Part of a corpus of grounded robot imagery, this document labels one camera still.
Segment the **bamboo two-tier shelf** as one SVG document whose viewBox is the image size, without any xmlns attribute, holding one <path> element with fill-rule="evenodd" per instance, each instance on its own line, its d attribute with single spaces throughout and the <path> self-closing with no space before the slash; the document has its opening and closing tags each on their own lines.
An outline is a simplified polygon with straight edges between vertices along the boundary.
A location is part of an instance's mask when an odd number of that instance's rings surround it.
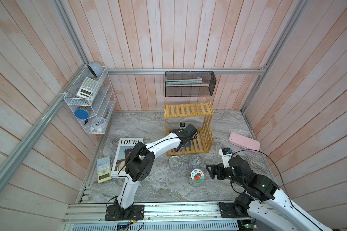
<svg viewBox="0 0 347 231">
<path fill-rule="evenodd" d="M 164 122 L 165 134 L 168 135 L 171 130 L 168 129 L 167 120 L 171 118 L 192 118 L 202 117 L 201 127 L 185 122 L 184 130 L 192 135 L 189 141 L 190 146 L 182 145 L 180 148 L 174 148 L 167 152 L 168 156 L 191 155 L 209 153 L 213 143 L 214 135 L 210 128 L 214 117 L 214 110 L 211 103 L 165 105 Z"/>
</svg>

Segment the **tomato lid seed jar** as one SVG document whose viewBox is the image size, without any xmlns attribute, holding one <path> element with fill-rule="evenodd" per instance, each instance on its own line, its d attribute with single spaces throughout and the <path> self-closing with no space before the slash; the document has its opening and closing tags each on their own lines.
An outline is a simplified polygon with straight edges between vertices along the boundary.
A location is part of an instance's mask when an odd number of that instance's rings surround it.
<svg viewBox="0 0 347 231">
<path fill-rule="evenodd" d="M 202 170 L 196 168 L 193 169 L 190 173 L 189 183 L 193 187 L 199 187 L 203 184 L 205 176 Z"/>
</svg>

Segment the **purple label tin can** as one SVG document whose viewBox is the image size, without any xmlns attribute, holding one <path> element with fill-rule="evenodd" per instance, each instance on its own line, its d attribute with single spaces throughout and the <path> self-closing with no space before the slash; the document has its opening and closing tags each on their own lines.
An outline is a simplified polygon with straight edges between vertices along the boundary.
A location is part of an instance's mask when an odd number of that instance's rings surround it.
<svg viewBox="0 0 347 231">
<path fill-rule="evenodd" d="M 191 155 L 189 159 L 189 169 L 193 170 L 200 166 L 201 164 L 201 157 L 198 155 Z"/>
</svg>

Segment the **white label tin can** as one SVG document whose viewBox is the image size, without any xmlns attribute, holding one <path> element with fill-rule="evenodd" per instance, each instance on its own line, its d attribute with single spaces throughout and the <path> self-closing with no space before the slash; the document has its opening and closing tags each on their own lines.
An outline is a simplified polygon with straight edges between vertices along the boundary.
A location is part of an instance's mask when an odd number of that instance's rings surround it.
<svg viewBox="0 0 347 231">
<path fill-rule="evenodd" d="M 178 171 L 181 167 L 181 159 L 178 156 L 172 156 L 168 160 L 168 166 L 172 171 Z"/>
</svg>

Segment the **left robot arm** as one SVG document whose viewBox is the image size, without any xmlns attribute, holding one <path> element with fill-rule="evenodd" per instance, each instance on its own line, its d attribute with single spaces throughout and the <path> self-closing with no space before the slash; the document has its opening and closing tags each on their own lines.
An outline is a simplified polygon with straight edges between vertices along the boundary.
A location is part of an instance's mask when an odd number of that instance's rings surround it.
<svg viewBox="0 0 347 231">
<path fill-rule="evenodd" d="M 134 205 L 134 197 L 140 185 L 151 172 L 155 158 L 175 150 L 178 151 L 196 138 L 197 129 L 189 124 L 185 128 L 173 130 L 166 137 L 155 142 L 143 144 L 138 142 L 126 158 L 125 164 L 119 171 L 125 172 L 121 193 L 113 197 L 114 203 L 106 204 L 105 221 L 137 221 L 144 219 L 144 205 Z"/>
</svg>

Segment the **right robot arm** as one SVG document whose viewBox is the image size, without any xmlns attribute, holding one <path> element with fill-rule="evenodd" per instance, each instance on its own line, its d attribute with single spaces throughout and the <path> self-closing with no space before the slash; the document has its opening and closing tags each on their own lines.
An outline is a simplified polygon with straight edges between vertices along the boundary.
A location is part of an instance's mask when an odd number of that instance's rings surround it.
<svg viewBox="0 0 347 231">
<path fill-rule="evenodd" d="M 328 231 L 325 226 L 298 206 L 269 177 L 256 174 L 240 156 L 228 163 L 207 165 L 212 179 L 229 180 L 244 189 L 234 202 L 219 202 L 223 218 L 250 217 L 276 231 Z"/>
</svg>

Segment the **pink case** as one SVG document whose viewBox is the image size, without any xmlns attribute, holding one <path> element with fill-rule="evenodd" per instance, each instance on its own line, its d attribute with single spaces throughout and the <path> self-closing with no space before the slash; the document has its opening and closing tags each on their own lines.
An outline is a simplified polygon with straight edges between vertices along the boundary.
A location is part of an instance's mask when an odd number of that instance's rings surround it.
<svg viewBox="0 0 347 231">
<path fill-rule="evenodd" d="M 228 142 L 239 146 L 243 149 L 260 150 L 260 142 L 246 136 L 232 132 L 229 136 Z"/>
</svg>

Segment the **booklet in mesh basket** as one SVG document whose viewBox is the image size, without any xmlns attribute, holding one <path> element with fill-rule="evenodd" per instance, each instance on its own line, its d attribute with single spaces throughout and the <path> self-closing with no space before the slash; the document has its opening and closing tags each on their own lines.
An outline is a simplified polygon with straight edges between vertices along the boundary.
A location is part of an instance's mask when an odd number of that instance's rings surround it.
<svg viewBox="0 0 347 231">
<path fill-rule="evenodd" d="M 203 84 L 202 78 L 196 79 L 181 79 L 181 80 L 165 80 L 166 85 L 192 85 L 192 84 Z"/>
</svg>

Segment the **Loewe magazine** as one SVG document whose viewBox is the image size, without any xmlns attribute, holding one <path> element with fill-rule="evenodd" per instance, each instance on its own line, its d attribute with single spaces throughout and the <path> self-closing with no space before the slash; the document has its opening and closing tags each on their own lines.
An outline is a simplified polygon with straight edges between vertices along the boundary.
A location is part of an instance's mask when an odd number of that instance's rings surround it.
<svg viewBox="0 0 347 231">
<path fill-rule="evenodd" d="M 144 138 L 120 138 L 113 166 L 111 177 L 117 178 L 125 175 L 126 159 L 138 142 L 143 142 Z"/>
</svg>

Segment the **yellow green small booklet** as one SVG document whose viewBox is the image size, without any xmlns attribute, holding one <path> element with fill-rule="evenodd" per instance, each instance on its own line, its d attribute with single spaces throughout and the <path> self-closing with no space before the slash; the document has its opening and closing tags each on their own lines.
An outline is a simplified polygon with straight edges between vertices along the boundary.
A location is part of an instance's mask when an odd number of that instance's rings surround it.
<svg viewBox="0 0 347 231">
<path fill-rule="evenodd" d="M 110 157 L 104 157 L 97 160 L 97 179 L 98 183 L 111 180 Z"/>
</svg>

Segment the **white cup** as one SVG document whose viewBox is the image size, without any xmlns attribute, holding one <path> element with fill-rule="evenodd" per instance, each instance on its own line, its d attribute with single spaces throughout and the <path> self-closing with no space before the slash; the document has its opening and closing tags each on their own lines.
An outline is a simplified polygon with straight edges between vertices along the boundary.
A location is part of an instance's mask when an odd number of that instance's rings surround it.
<svg viewBox="0 0 347 231">
<path fill-rule="evenodd" d="M 92 120 L 91 132 L 103 133 L 106 120 L 103 117 L 95 117 Z"/>
</svg>

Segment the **blue lid container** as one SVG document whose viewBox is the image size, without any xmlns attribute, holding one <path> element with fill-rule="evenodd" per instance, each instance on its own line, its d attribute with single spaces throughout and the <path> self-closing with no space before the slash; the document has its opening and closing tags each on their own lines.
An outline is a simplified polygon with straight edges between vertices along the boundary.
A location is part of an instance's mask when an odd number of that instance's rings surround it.
<svg viewBox="0 0 347 231">
<path fill-rule="evenodd" d="M 76 118 L 80 120 L 86 120 L 89 118 L 90 115 L 90 107 L 89 106 L 79 106 L 75 112 L 74 115 Z"/>
</svg>

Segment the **white calculator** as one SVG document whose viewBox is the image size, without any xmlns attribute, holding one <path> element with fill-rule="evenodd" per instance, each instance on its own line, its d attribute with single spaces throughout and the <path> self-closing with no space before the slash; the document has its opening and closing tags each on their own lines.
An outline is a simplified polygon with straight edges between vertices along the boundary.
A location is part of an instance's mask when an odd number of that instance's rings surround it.
<svg viewBox="0 0 347 231">
<path fill-rule="evenodd" d="M 99 81 L 86 77 L 76 95 L 80 98 L 93 101 L 99 91 L 99 87 Z"/>
</svg>

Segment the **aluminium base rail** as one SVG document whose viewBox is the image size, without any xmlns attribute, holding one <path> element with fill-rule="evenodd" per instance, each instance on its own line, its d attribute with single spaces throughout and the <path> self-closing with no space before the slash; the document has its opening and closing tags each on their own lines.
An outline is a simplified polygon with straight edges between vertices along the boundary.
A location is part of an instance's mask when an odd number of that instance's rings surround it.
<svg viewBox="0 0 347 231">
<path fill-rule="evenodd" d="M 219 202 L 136 203 L 143 207 L 127 219 L 107 218 L 105 204 L 79 204 L 68 207 L 61 223 L 62 231 L 303 231 L 300 224 L 270 206 L 256 202 L 249 216 L 225 218 Z"/>
</svg>

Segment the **black mesh wall basket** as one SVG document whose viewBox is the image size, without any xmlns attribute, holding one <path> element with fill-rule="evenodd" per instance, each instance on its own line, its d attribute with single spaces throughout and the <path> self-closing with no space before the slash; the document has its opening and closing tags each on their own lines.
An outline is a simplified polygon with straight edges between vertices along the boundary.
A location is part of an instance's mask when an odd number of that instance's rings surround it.
<svg viewBox="0 0 347 231">
<path fill-rule="evenodd" d="M 164 75 L 166 97 L 212 96 L 217 83 L 213 71 L 166 71 Z"/>
</svg>

